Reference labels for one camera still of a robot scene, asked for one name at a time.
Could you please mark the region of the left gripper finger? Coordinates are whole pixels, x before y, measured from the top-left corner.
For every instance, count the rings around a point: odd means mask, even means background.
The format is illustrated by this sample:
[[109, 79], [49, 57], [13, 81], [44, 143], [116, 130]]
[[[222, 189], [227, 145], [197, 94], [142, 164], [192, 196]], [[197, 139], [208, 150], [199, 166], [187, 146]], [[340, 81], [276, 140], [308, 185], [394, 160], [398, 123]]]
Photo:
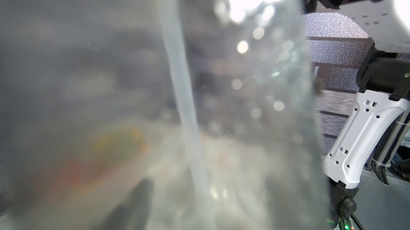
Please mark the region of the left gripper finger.
[[152, 178], [144, 178], [95, 229], [145, 230], [154, 192]]

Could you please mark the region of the grey translucent spray bottle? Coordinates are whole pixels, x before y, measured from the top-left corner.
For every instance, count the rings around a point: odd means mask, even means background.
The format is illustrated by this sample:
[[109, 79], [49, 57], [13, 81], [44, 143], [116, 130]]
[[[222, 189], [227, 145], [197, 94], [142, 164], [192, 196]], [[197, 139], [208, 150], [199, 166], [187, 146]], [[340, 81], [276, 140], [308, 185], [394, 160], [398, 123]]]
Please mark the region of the grey translucent spray bottle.
[[1, 0], [10, 230], [326, 230], [301, 0]]

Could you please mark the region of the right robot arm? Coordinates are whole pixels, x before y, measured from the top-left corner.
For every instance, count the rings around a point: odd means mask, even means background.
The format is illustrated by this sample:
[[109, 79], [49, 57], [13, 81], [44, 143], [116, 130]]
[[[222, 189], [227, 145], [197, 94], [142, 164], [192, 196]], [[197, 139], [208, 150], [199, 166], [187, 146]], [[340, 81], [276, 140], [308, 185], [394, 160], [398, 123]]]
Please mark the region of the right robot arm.
[[383, 135], [410, 109], [410, 63], [397, 58], [410, 50], [410, 0], [303, 0], [306, 13], [317, 4], [337, 10], [365, 30], [374, 43], [361, 65], [353, 110], [324, 157], [329, 179], [328, 222], [347, 229], [355, 220], [354, 196], [363, 167]]

